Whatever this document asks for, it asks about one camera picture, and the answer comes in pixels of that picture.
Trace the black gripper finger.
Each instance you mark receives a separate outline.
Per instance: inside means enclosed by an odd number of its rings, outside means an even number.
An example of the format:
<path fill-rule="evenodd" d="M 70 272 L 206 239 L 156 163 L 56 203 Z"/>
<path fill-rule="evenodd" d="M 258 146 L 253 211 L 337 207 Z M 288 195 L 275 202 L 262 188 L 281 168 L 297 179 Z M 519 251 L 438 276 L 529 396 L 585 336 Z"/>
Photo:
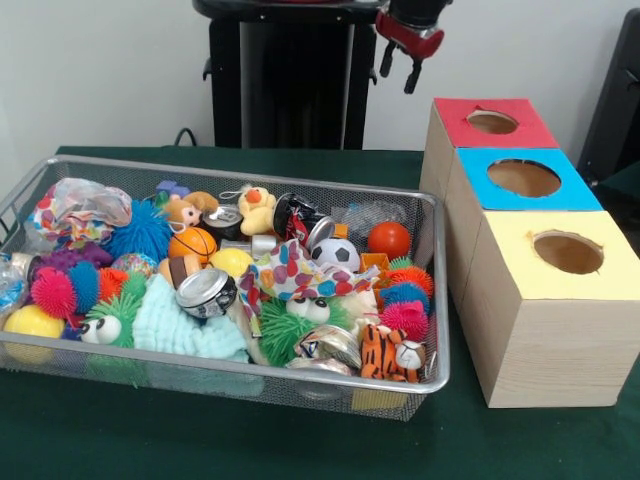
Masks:
<path fill-rule="evenodd" d="M 379 73 L 382 78 L 387 78 L 389 76 L 393 62 L 393 53 L 396 47 L 397 44 L 393 40 L 389 40 L 385 47 L 379 69 Z"/>
<path fill-rule="evenodd" d="M 408 75 L 405 86 L 404 86 L 404 93 L 407 95 L 411 95 L 414 93 L 421 71 L 422 71 L 422 63 L 423 63 L 423 60 L 419 57 L 412 57 L 411 60 L 412 60 L 412 70 Z"/>

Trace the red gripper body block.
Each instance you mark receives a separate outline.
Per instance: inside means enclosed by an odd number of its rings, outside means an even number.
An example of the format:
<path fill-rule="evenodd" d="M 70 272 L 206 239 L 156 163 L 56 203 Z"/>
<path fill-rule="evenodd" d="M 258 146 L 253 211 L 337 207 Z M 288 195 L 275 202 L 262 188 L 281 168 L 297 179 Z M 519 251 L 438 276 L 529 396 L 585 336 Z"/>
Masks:
<path fill-rule="evenodd" d="M 425 29 L 407 26 L 395 19 L 387 10 L 380 10 L 376 21 L 377 32 L 399 46 L 414 59 L 433 56 L 444 40 L 445 32 L 437 25 Z"/>

